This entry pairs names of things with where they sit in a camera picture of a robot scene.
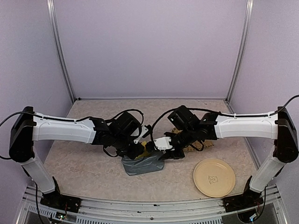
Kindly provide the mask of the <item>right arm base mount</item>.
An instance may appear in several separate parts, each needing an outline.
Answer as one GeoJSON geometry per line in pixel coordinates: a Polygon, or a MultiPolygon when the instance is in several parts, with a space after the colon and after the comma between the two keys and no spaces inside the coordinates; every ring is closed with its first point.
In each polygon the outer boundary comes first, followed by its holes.
{"type": "Polygon", "coordinates": [[[249,189],[251,179],[252,176],[247,180],[243,193],[235,196],[227,196],[222,199],[226,212],[243,210],[263,204],[262,193],[257,193],[249,189]]]}

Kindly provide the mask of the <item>yellow sponge block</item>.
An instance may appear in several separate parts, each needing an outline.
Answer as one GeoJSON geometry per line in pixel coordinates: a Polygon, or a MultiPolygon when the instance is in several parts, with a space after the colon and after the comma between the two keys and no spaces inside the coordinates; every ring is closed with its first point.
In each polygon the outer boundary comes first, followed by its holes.
{"type": "Polygon", "coordinates": [[[155,152],[155,148],[152,141],[144,141],[141,143],[141,145],[143,146],[143,153],[140,154],[137,158],[148,157],[155,152]]]}

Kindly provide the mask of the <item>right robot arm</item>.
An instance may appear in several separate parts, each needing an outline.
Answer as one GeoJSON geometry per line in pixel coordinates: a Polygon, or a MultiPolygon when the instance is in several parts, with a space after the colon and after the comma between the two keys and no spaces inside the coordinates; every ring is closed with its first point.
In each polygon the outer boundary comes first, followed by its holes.
{"type": "Polygon", "coordinates": [[[165,151],[162,160],[184,157],[183,148],[192,143],[230,137],[267,138],[274,141],[273,153],[263,162],[257,173],[251,177],[239,203],[249,207],[257,200],[270,180],[277,176],[287,163],[299,155],[297,131],[285,107],[275,112],[261,114],[225,114],[204,110],[202,118],[192,113],[191,108],[182,105],[169,110],[168,120],[180,131],[177,134],[165,133],[154,139],[154,149],[165,151]]]}

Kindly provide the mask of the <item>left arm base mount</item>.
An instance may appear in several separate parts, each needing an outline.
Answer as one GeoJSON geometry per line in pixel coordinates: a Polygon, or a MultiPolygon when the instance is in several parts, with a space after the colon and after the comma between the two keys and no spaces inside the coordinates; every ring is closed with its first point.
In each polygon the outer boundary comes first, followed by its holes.
{"type": "Polygon", "coordinates": [[[65,212],[69,211],[78,213],[82,201],[81,198],[61,194],[55,177],[52,178],[55,184],[55,190],[48,194],[43,193],[40,204],[51,208],[64,210],[65,212]]]}

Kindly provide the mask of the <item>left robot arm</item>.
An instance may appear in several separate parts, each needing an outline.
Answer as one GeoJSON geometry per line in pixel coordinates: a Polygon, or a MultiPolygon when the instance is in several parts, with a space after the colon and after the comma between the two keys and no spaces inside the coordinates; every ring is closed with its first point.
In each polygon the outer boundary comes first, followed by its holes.
{"type": "Polygon", "coordinates": [[[138,121],[131,110],[120,112],[111,119],[86,117],[67,119],[37,113],[31,106],[17,112],[18,119],[10,134],[9,156],[21,164],[47,200],[59,208],[65,204],[65,196],[59,192],[54,178],[50,177],[34,151],[34,142],[42,140],[76,141],[90,145],[113,147],[117,156],[131,159],[144,151],[139,140],[148,128],[138,121]]]}

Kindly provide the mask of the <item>grey zip pouch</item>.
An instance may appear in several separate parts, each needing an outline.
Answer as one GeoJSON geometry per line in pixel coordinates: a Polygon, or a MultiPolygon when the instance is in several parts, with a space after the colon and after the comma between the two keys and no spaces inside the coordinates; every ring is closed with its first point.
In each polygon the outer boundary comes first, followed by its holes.
{"type": "Polygon", "coordinates": [[[121,162],[125,172],[129,176],[142,175],[163,170],[164,161],[159,160],[162,155],[162,152],[156,152],[149,156],[141,157],[135,160],[124,156],[121,159],[121,162]]]}

